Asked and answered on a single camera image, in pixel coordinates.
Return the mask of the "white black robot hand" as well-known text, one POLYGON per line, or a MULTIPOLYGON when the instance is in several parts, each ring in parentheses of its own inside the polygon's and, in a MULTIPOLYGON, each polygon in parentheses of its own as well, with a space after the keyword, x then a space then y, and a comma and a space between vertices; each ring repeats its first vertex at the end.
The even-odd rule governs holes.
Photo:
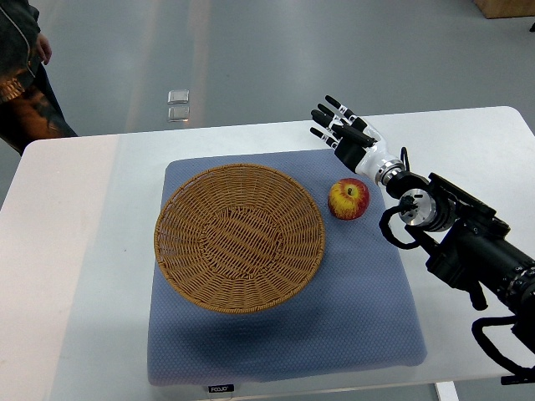
POLYGON ((335 156, 350 171, 364 175, 377 185, 387 185, 394 175, 405 170, 398 156, 388 151, 377 129, 353 110, 330 95, 311 111, 315 126, 310 132, 334 150, 335 156))

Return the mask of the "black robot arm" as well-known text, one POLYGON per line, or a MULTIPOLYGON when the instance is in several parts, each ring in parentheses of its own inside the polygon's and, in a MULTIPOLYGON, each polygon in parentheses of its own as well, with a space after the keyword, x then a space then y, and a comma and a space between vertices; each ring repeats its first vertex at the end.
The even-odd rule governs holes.
POLYGON ((534 343, 534 260, 506 239, 509 225, 463 189, 432 173, 410 171, 408 153, 386 184, 398 205, 383 213, 379 227, 400 249, 422 248, 428 271, 450 287, 468 292, 472 306, 487 308, 488 288, 513 314, 513 333, 534 343))

